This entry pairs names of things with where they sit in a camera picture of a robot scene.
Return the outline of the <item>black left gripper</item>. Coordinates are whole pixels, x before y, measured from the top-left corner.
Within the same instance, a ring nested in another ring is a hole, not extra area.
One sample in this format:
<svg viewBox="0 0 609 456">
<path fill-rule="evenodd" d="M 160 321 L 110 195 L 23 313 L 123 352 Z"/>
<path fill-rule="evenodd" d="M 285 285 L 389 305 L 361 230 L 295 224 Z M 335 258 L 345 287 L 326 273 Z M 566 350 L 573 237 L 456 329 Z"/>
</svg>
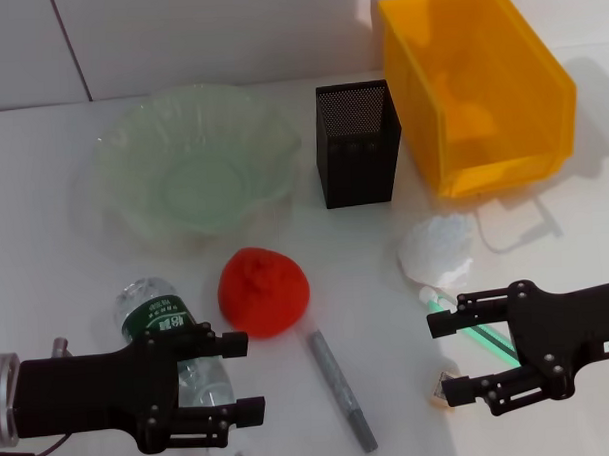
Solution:
<svg viewBox="0 0 609 456">
<path fill-rule="evenodd" d="M 34 359 L 21 363 L 13 401 L 21 439 L 119 430 L 142 453 L 225 448 L 233 427 L 261 426 L 264 397 L 231 404 L 178 405 L 177 361 L 248 353 L 248 335 L 217 334 L 207 321 L 146 330 L 114 353 Z"/>
</svg>

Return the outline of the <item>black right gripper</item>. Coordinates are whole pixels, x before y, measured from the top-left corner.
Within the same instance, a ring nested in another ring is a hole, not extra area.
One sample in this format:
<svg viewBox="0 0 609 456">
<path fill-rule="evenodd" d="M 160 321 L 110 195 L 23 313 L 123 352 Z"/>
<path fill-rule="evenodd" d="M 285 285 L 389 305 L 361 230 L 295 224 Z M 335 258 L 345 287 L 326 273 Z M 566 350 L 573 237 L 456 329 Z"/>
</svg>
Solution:
<svg viewBox="0 0 609 456">
<path fill-rule="evenodd" d="M 543 400 L 569 398 L 578 371 L 609 359 L 609 283 L 559 294 L 520 280 L 509 288 L 460 294 L 454 312 L 427 315 L 434 339 L 507 321 L 523 366 L 445 380 L 442 390 L 451 407 L 483 399 L 490 413 L 500 416 Z"/>
</svg>

